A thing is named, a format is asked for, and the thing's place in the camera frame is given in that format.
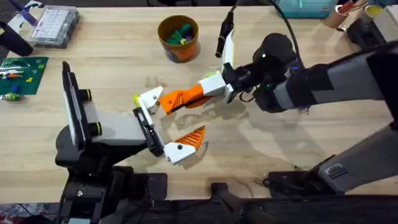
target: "cup with colored pens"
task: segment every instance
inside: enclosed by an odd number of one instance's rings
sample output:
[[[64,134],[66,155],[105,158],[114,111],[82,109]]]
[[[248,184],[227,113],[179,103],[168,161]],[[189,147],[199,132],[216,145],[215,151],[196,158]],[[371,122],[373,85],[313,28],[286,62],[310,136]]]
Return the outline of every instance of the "cup with colored pens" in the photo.
[[[187,16],[164,19],[157,28],[166,56],[173,62],[187,62],[198,53],[198,24]]]

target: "white bracket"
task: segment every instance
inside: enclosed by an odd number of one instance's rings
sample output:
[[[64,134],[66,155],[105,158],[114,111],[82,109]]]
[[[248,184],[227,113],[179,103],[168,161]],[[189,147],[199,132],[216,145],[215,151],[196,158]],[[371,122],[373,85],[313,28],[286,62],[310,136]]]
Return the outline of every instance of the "white bracket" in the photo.
[[[172,164],[178,163],[196,152],[195,147],[178,142],[167,143],[163,150],[165,156]]]

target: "plastic storage box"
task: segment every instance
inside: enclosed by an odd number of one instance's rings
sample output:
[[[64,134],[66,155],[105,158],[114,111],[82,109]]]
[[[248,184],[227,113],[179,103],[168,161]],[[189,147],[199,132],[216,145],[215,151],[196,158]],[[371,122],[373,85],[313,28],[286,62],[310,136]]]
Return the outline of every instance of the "plastic storage box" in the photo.
[[[276,0],[287,18],[326,18],[337,0]]]
[[[35,47],[64,49],[79,20],[73,6],[45,6],[42,17],[34,27],[28,41]]]

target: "white plastic part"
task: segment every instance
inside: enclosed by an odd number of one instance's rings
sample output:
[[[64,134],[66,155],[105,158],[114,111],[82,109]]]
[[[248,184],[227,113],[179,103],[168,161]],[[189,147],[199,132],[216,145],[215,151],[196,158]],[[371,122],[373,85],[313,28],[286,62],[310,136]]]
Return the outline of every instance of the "white plastic part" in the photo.
[[[232,67],[234,67],[234,42],[232,41],[232,35],[233,35],[234,30],[231,30],[231,32],[228,34],[228,36],[225,39],[225,44],[224,44],[224,50],[223,50],[223,56],[221,57],[221,73],[223,73],[224,70],[224,64],[225,63],[230,63]]]
[[[387,6],[374,19],[384,40],[387,42],[398,39],[398,6]]]
[[[142,112],[144,113],[145,119],[148,122],[148,125],[153,125],[154,122],[152,121],[152,118],[150,118],[150,114],[148,112],[147,106],[144,103],[144,100],[141,98],[141,96],[137,99],[139,106],[142,109]]]
[[[232,92],[234,91],[234,88],[231,86],[231,84],[228,84],[225,86],[225,90],[224,90],[224,97],[225,103],[230,103],[232,101]]]
[[[224,93],[225,81],[220,71],[217,71],[215,75],[200,80],[199,84],[203,88],[205,96],[218,96]]]
[[[153,90],[149,90],[140,95],[142,101],[145,104],[145,107],[148,109],[150,114],[155,114],[155,112],[159,108],[159,104],[157,104],[157,101],[159,100],[162,93],[163,93],[163,87],[158,86]]]
[[[177,142],[167,143],[163,148],[165,156],[172,164],[176,164],[196,152],[195,147]]]

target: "gray robot arm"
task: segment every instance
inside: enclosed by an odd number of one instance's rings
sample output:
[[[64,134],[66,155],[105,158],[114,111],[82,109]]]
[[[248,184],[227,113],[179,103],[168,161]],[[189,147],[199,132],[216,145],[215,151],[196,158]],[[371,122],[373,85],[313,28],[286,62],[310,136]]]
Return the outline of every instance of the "gray robot arm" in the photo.
[[[398,78],[394,75],[397,62],[398,42],[395,41],[331,64],[315,65],[274,86],[261,85],[254,97],[262,110],[271,113],[337,101],[386,102],[392,115],[391,123],[309,171],[317,176],[319,183],[341,194],[398,174]],[[316,194],[314,187],[308,188],[311,181],[305,179],[293,184],[311,189],[306,194]]]
[[[394,47],[390,52],[398,52]],[[262,85],[255,92],[262,110],[281,112],[322,103],[349,100],[383,100],[367,59],[375,52],[331,64],[318,64],[292,75],[272,91]]]

